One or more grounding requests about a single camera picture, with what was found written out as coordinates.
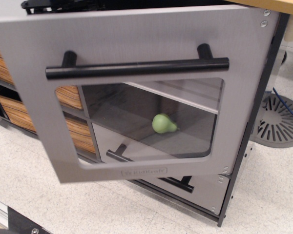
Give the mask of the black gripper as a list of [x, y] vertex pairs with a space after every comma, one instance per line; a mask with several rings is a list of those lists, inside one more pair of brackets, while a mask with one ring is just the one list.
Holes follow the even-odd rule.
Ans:
[[24, 0], [21, 7], [28, 15], [33, 15], [118, 10], [136, 4], [136, 0]]

